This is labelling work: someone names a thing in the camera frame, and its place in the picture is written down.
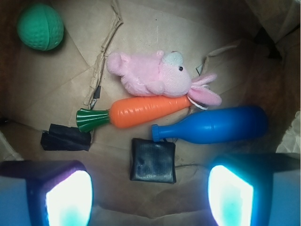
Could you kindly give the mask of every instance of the toy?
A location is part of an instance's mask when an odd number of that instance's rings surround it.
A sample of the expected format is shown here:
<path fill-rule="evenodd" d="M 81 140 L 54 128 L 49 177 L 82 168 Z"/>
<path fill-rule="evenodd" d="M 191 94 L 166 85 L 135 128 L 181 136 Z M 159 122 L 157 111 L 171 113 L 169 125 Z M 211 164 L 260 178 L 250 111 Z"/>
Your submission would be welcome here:
<path fill-rule="evenodd" d="M 25 9 L 19 16 L 17 32 L 25 45 L 44 51 L 60 44 L 64 26 L 53 8 L 38 3 Z"/>
<path fill-rule="evenodd" d="M 191 106 L 187 96 L 168 98 L 132 97 L 114 102 L 110 110 L 94 111 L 80 109 L 76 114 L 76 124 L 81 132 L 111 122 L 118 128 L 129 128 L 172 114 Z"/>
<path fill-rule="evenodd" d="M 152 126 L 154 141 L 181 138 L 195 144 L 212 144 L 260 137 L 268 118 L 257 106 L 234 107 L 194 113 L 170 126 Z"/>
<path fill-rule="evenodd" d="M 179 52 L 165 54 L 160 50 L 150 56 L 114 52 L 108 56 L 107 70 L 121 76 L 122 84 L 134 96 L 180 97 L 188 94 L 192 101 L 206 105 L 222 102 L 207 85 L 216 79 L 216 75 L 209 73 L 191 80 Z"/>

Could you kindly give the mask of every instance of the glowing light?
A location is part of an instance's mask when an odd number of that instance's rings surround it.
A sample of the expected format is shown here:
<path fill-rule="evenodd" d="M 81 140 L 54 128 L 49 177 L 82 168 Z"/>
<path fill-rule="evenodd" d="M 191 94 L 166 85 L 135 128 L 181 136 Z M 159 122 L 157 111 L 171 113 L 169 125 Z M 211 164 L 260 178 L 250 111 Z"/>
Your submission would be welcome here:
<path fill-rule="evenodd" d="M 208 181 L 212 215 L 219 226 L 251 224 L 253 186 L 222 165 L 212 168 Z"/>
<path fill-rule="evenodd" d="M 92 181 L 82 170 L 71 174 L 46 194 L 49 226 L 85 226 L 92 208 Z"/>

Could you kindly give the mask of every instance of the blue plastic bottle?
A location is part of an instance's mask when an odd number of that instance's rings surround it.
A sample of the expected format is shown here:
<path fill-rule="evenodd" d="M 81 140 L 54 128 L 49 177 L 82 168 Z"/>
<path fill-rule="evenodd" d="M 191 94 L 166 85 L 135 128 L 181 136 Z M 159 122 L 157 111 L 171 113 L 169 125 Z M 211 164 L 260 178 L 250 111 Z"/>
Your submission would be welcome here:
<path fill-rule="evenodd" d="M 195 144 L 222 143 L 263 136 L 268 118 L 257 106 L 194 113 L 170 126 L 152 125 L 153 141 L 180 138 Z"/>

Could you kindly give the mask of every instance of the cardboard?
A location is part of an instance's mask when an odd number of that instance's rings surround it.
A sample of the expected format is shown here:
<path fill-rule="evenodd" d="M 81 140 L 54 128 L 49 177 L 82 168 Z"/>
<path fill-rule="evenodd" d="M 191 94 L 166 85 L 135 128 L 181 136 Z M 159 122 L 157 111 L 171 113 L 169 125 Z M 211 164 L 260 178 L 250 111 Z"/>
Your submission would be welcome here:
<path fill-rule="evenodd" d="M 21 45 L 11 69 L 14 76 L 0 102 L 1 113 L 15 122 L 0 130 L 24 159 L 77 159 L 85 164 L 94 186 L 92 226 L 214 226 L 207 200 L 210 162 L 222 153 L 275 152 L 300 110 L 300 29 L 283 38 L 295 18 L 286 16 L 295 15 L 295 10 L 289 10 L 295 2 L 284 2 L 282 8 L 279 2 L 271 7 L 248 0 L 120 0 L 116 3 L 124 23 L 103 48 L 117 16 L 109 0 L 51 0 L 65 25 L 64 42 L 50 52 Z M 270 9 L 264 17 L 262 12 Z M 286 18 L 285 23 L 277 23 L 283 27 L 279 33 L 271 30 L 272 15 Z M 277 48 L 282 61 L 268 59 L 267 47 L 252 42 L 259 21 L 274 40 L 280 40 Z M 118 129 L 110 124 L 97 128 L 89 152 L 42 150 L 42 131 L 51 123 L 76 126 L 76 111 L 89 108 L 85 100 L 98 84 L 102 88 L 96 110 L 109 109 L 114 101 L 130 97 L 119 77 L 110 75 L 105 65 L 102 71 L 100 58 L 105 60 L 113 51 L 147 54 L 158 49 L 182 52 L 192 78 L 198 76 L 196 68 L 201 64 L 202 73 L 217 73 L 210 88 L 223 99 L 218 108 L 261 106 L 269 117 L 267 135 L 212 145 L 177 140 L 174 185 L 129 180 L 131 139 L 151 139 L 152 124 L 175 123 L 198 111 L 194 107 L 134 128 Z"/>

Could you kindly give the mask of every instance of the bunny ear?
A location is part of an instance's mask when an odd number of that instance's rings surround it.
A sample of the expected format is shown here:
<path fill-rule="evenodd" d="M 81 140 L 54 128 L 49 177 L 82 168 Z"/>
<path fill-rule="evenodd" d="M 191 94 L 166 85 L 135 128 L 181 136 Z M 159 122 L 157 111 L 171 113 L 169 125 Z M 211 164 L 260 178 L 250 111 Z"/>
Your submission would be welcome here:
<path fill-rule="evenodd" d="M 202 86 L 208 84 L 216 79 L 217 75 L 214 73 L 207 73 L 192 79 L 192 85 Z"/>
<path fill-rule="evenodd" d="M 219 95 L 203 86 L 191 87 L 188 91 L 188 96 L 192 100 L 206 105 L 219 106 L 222 103 L 222 99 Z"/>

